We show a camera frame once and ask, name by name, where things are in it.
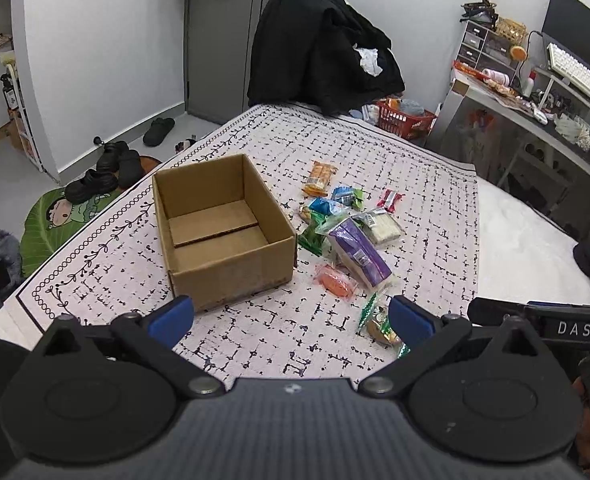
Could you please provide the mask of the green pastry packet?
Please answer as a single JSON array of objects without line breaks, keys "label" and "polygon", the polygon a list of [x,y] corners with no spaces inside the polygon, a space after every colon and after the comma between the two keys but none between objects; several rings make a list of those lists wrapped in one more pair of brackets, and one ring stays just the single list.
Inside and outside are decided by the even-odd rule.
[{"label": "green pastry packet", "polygon": [[357,333],[362,332],[366,332],[384,347],[393,348],[397,352],[397,358],[406,356],[410,352],[408,344],[403,342],[391,327],[388,306],[381,295],[372,294],[365,307],[361,309]]}]

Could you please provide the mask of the orange snack packet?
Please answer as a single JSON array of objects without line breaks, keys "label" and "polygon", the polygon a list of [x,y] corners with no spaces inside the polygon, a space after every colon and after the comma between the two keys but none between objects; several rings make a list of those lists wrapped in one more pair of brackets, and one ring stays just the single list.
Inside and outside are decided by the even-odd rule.
[{"label": "orange snack packet", "polygon": [[329,264],[316,268],[316,281],[332,295],[343,299],[353,297],[357,287],[352,278]]}]

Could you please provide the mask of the purple snack bag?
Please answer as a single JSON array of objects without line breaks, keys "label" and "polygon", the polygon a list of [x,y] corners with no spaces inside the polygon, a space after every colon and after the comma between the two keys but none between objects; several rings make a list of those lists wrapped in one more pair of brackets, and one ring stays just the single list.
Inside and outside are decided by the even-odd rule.
[{"label": "purple snack bag", "polygon": [[327,238],[349,272],[371,290],[380,288],[391,269],[353,219],[346,218],[327,233]]}]

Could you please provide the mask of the clear white snack packet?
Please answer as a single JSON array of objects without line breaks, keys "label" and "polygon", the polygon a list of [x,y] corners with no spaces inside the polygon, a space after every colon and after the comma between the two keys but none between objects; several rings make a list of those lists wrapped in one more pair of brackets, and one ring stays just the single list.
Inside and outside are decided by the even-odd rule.
[{"label": "clear white snack packet", "polygon": [[395,242],[405,234],[395,218],[383,208],[375,208],[359,214],[358,223],[374,246]]}]

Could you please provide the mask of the red candy bar wrapper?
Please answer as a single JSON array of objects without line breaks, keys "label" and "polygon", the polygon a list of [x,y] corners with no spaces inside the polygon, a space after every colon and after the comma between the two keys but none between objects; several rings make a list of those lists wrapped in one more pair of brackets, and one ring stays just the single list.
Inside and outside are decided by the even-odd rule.
[{"label": "red candy bar wrapper", "polygon": [[389,214],[394,214],[396,206],[401,201],[402,197],[402,193],[387,188],[379,200],[379,203],[377,203],[377,206],[386,210]]}]

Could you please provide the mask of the dark green snack packet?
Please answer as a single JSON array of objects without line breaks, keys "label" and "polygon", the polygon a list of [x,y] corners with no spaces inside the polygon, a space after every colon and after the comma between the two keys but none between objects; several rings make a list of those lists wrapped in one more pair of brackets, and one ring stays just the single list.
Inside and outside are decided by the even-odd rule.
[{"label": "dark green snack packet", "polygon": [[332,246],[329,240],[324,235],[317,233],[317,227],[322,226],[325,220],[327,220],[327,216],[312,211],[307,220],[307,228],[297,235],[298,245],[318,257],[332,255]]}]

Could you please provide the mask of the blue green snack packet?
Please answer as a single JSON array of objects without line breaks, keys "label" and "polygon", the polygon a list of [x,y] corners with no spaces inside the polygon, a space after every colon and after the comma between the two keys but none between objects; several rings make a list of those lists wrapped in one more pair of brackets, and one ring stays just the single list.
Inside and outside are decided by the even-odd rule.
[{"label": "blue green snack packet", "polygon": [[361,210],[363,208],[363,201],[365,200],[365,192],[361,188],[341,185],[333,190],[331,198],[346,207]]}]

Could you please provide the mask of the brown cardboard box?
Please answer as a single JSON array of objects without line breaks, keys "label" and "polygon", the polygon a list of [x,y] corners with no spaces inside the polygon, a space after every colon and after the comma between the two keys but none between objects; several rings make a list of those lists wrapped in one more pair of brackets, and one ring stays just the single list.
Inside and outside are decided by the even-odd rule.
[{"label": "brown cardboard box", "polygon": [[171,290],[195,311],[293,278],[296,232],[246,155],[159,170],[152,190]]}]

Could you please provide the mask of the patterned white bed blanket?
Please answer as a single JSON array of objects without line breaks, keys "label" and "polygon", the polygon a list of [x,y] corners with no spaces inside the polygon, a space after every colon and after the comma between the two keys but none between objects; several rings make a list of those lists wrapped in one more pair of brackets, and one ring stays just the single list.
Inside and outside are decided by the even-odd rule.
[{"label": "patterned white bed blanket", "polygon": [[[374,207],[398,194],[401,237],[380,251],[381,285],[348,299],[317,278],[304,232],[316,162],[333,185]],[[473,167],[376,128],[297,106],[257,106],[122,193],[17,293],[30,340],[62,314],[83,325],[147,313],[178,295],[196,317],[177,345],[222,382],[237,377],[366,378],[397,358],[359,324],[365,304],[403,295],[435,314],[462,313],[478,288],[478,180]]]}]

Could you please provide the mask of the black clog shoe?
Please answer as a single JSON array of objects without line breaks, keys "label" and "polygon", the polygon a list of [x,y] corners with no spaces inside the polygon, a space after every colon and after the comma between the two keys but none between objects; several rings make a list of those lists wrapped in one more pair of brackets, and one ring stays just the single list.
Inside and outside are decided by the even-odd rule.
[{"label": "black clog shoe", "polygon": [[135,150],[127,150],[121,153],[118,158],[118,188],[127,190],[135,185],[144,176],[141,165],[141,156]]},{"label": "black clog shoe", "polygon": [[82,178],[66,186],[65,198],[69,203],[78,205],[94,196],[112,193],[116,188],[118,179],[115,174],[89,169]]}]

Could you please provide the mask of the red plastic basket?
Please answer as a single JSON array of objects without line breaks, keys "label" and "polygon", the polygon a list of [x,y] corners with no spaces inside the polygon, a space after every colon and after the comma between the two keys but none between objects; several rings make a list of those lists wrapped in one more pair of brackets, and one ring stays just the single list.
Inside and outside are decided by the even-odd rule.
[{"label": "red plastic basket", "polygon": [[401,110],[401,105],[393,106],[393,99],[376,102],[379,109],[377,126],[393,133],[399,138],[411,141],[422,139],[429,134],[436,116],[429,110],[422,110],[420,115],[412,115]]}]

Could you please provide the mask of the white keyboard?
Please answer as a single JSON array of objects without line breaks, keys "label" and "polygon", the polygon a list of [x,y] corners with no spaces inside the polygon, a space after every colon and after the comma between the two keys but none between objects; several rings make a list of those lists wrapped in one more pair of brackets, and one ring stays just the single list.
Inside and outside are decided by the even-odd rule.
[{"label": "white keyboard", "polygon": [[590,99],[590,69],[556,44],[547,46],[549,66]]}]

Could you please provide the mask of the white paper on clothes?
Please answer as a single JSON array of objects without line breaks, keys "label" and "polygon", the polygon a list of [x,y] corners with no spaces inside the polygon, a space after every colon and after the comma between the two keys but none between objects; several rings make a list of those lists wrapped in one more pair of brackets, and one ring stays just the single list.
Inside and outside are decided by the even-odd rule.
[{"label": "white paper on clothes", "polygon": [[379,64],[379,51],[376,49],[353,47],[359,55],[359,64],[362,70],[371,77],[377,77],[383,72]]}]

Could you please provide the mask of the white drawer organizer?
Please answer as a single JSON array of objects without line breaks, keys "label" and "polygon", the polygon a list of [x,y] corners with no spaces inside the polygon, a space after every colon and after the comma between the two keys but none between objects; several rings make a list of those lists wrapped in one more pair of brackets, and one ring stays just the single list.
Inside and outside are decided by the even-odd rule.
[{"label": "white drawer organizer", "polygon": [[512,44],[492,30],[466,21],[456,60],[482,72],[485,68],[513,75],[518,62],[510,55]]}]

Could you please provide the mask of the black clothes pile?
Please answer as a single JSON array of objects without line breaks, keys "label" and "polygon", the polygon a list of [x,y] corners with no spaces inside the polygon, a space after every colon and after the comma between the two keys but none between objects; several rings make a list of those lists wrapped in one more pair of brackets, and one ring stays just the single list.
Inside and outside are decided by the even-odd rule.
[{"label": "black clothes pile", "polygon": [[[379,76],[362,70],[355,46],[379,51]],[[250,106],[304,103],[336,116],[404,91],[391,39],[345,0],[269,0],[261,12]]]}]

